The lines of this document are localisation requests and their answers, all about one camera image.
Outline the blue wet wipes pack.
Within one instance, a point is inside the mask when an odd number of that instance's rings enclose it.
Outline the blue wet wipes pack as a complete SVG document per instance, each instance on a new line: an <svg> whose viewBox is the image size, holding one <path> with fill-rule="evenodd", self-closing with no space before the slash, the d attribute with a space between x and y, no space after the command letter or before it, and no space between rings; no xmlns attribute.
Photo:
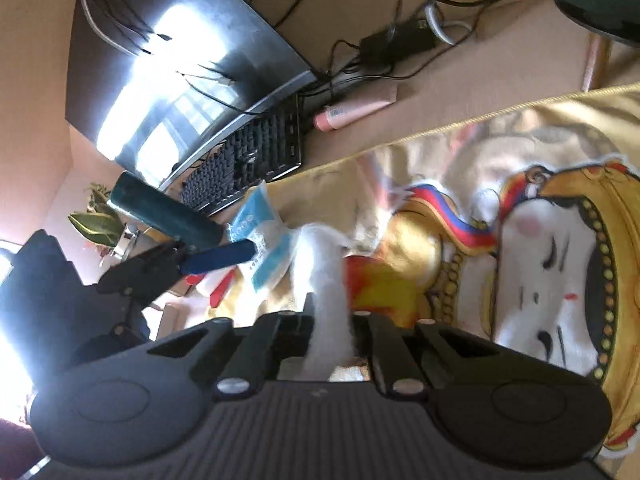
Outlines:
<svg viewBox="0 0 640 480"><path fill-rule="evenodd" d="M250 240L255 245L254 257L240 263L239 268L254 293L265 299L285 276L295 240L273 208L265 182L247 195L229 224L228 234L230 242Z"/></svg>

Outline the potted plant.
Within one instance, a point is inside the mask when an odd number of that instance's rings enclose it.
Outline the potted plant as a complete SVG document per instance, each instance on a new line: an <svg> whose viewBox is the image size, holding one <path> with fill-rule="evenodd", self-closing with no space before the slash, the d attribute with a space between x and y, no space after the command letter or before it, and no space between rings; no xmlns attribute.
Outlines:
<svg viewBox="0 0 640 480"><path fill-rule="evenodd" d="M125 231L125 223L107 203L110 196L111 190L105 185L91 183L86 209L67 215L73 229L96 248L101 258L113 252Z"/></svg>

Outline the pink cream tube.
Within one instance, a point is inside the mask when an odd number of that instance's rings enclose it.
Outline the pink cream tube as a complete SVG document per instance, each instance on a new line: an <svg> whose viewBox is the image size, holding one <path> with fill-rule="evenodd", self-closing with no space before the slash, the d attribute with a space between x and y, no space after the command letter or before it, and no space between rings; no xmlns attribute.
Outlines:
<svg viewBox="0 0 640 480"><path fill-rule="evenodd" d="M397 93L397 84L358 90L314 116L314 126L322 132L344 128L394 104Z"/></svg>

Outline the yellow printed towel mat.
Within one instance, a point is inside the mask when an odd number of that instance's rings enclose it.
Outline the yellow printed towel mat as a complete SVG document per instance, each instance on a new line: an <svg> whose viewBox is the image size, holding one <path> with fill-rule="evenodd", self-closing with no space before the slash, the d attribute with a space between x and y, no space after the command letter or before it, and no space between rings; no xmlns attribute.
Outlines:
<svg viewBox="0 0 640 480"><path fill-rule="evenodd" d="M598 384L639 445L639 88L531 102L267 188L352 242L352 306L434 318Z"/></svg>

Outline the red white foam rocket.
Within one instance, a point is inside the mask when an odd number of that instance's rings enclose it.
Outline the red white foam rocket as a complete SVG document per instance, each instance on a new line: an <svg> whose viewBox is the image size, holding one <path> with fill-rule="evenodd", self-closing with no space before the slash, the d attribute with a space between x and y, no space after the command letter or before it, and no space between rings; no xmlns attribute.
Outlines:
<svg viewBox="0 0 640 480"><path fill-rule="evenodd" d="M211 309L217 309L224 296L235 281L235 268L228 268L210 271L206 274L190 274L186 277L186 282L208 300Z"/></svg>

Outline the black power adapter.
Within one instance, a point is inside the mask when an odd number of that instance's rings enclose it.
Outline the black power adapter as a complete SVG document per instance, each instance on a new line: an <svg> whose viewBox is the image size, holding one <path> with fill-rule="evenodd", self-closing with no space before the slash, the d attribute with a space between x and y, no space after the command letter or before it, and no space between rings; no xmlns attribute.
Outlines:
<svg viewBox="0 0 640 480"><path fill-rule="evenodd" d="M437 46L437 38L425 18L410 18L360 40L360 60L364 65L393 65L409 56Z"/></svg>

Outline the black computer monitor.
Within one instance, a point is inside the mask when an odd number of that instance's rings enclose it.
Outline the black computer monitor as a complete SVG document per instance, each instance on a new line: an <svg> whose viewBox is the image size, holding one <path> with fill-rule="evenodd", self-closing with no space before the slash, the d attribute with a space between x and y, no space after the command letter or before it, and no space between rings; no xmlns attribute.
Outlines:
<svg viewBox="0 0 640 480"><path fill-rule="evenodd" d="M66 120L156 188L312 82L246 0L76 0Z"/></svg>

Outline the black keyboard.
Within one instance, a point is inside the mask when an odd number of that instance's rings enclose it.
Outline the black keyboard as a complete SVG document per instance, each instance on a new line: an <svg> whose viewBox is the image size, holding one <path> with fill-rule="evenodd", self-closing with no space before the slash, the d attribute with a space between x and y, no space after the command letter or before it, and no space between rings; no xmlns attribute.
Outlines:
<svg viewBox="0 0 640 480"><path fill-rule="evenodd" d="M242 200L262 182L287 176L302 166L299 98L293 96L246 125L202 157L182 182L180 198L211 216Z"/></svg>

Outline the white paper towel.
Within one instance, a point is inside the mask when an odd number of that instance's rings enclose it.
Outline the white paper towel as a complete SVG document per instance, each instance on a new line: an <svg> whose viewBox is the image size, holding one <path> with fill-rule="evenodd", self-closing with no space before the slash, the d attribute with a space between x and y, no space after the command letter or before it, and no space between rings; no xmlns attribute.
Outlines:
<svg viewBox="0 0 640 480"><path fill-rule="evenodd" d="M291 269L294 300L301 307L311 296L314 305L314 328L297 375L303 382L325 382L355 355L344 258L351 244L325 224L309 223L299 230Z"/></svg>

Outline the dark green thermos bottle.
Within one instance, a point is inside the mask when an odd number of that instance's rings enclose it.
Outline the dark green thermos bottle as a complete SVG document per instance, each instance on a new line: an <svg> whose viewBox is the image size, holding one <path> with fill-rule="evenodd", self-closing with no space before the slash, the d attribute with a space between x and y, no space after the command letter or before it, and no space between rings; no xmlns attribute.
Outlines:
<svg viewBox="0 0 640 480"><path fill-rule="evenodd" d="M194 249L212 249L219 246L224 238L224 228L220 224L209 221L204 214L157 191L128 172L119 176L107 203L122 214Z"/></svg>

